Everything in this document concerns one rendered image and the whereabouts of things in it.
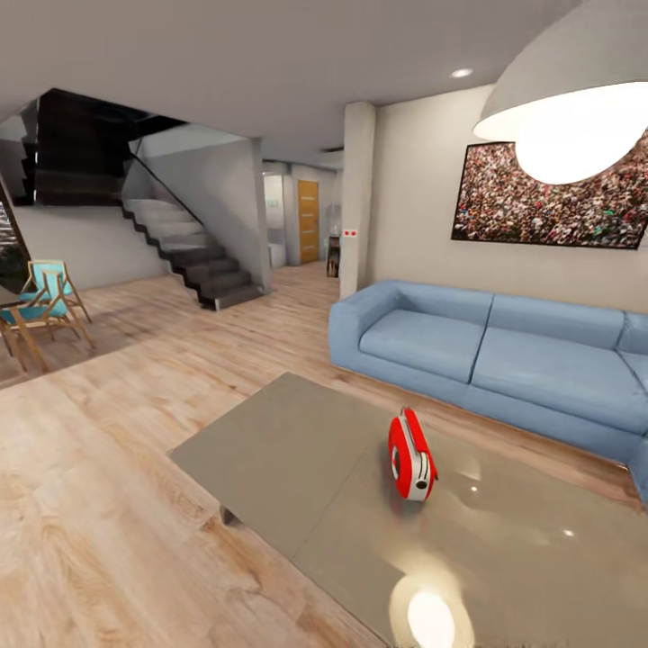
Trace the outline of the radio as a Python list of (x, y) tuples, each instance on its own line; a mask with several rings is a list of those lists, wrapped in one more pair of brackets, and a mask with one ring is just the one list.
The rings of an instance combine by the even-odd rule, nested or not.
[(405, 500), (425, 501), (438, 473), (414, 410), (393, 419), (388, 446), (397, 491)]

